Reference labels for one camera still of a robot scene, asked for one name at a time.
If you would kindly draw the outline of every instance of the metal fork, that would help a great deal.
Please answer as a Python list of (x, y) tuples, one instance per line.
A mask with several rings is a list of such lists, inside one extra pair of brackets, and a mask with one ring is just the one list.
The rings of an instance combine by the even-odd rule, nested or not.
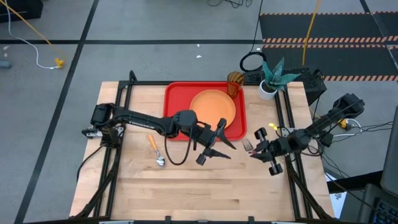
[(248, 153), (252, 153), (252, 151), (254, 150), (253, 145), (250, 143), (250, 141), (248, 139), (242, 139), (242, 143), (243, 143), (243, 148), (246, 152)]

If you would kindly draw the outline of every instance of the orange plate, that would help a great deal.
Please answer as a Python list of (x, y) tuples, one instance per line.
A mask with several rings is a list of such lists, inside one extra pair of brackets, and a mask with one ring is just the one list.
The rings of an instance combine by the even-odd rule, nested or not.
[(228, 127), (236, 113), (234, 101), (219, 90), (205, 90), (197, 94), (191, 101), (190, 110), (197, 114), (199, 121), (210, 124), (213, 131), (221, 118), (226, 119), (225, 127)]

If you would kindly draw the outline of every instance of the black mat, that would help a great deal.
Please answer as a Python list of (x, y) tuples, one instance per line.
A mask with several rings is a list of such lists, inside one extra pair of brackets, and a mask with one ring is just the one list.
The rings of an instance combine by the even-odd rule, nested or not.
[[(262, 38), (265, 43), (304, 43), (311, 18), (311, 13), (261, 14)], [(310, 37), (309, 43), (383, 42), (370, 13), (317, 14)]]
[[(270, 68), (285, 57), (285, 69), (302, 66), (303, 45), (264, 45)], [(330, 81), (392, 81), (397, 69), (385, 45), (309, 45), (305, 67)]]
[(398, 43), (398, 12), (373, 12), (381, 33), (390, 44)]

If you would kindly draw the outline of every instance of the glass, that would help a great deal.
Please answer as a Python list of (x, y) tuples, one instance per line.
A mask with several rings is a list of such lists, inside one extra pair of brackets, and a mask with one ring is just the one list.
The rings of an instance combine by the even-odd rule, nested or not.
[(231, 72), (228, 74), (227, 81), (228, 86), (226, 92), (231, 99), (235, 99), (243, 86), (244, 75), (240, 72)]

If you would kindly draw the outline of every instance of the green plant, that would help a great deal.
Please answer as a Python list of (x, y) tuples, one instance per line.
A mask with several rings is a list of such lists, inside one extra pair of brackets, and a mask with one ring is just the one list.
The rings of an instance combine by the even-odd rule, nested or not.
[(273, 90), (285, 90), (286, 84), (295, 80), (301, 74), (285, 74), (282, 75), (282, 71), (285, 65), (285, 58), (283, 57), (278, 64), (275, 66), (273, 71), (268, 68), (267, 62), (262, 63), (262, 69), (265, 75), (265, 83), (267, 87)]

